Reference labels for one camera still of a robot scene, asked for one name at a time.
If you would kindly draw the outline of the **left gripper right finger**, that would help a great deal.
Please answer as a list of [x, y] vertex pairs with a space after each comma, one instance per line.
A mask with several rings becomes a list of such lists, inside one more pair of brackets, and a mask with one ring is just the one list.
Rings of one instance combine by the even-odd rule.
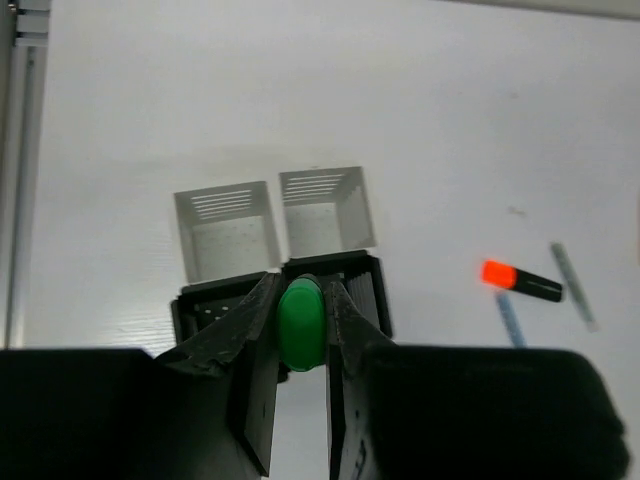
[[396, 344], [365, 319], [343, 284], [325, 290], [327, 428], [332, 479], [398, 479], [397, 422], [389, 353]]

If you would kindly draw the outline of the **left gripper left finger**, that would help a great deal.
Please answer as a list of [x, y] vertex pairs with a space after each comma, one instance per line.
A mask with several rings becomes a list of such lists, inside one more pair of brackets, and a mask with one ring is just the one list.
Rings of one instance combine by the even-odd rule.
[[179, 432], [188, 475], [270, 472], [279, 354], [281, 277], [267, 273], [221, 319], [161, 354], [183, 386]]

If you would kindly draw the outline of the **green cap highlighter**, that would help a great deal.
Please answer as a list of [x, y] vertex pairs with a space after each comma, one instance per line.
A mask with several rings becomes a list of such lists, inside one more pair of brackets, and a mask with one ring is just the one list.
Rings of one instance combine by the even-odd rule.
[[286, 287], [276, 320], [280, 359], [290, 370], [306, 372], [324, 362], [327, 320], [316, 277], [304, 274]]

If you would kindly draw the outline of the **orange cap black highlighter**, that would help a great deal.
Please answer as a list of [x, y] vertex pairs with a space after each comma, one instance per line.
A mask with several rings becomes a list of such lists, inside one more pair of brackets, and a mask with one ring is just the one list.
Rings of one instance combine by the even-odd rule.
[[549, 302], [559, 303], [563, 299], [560, 283], [494, 260], [484, 261], [481, 279], [492, 286]]

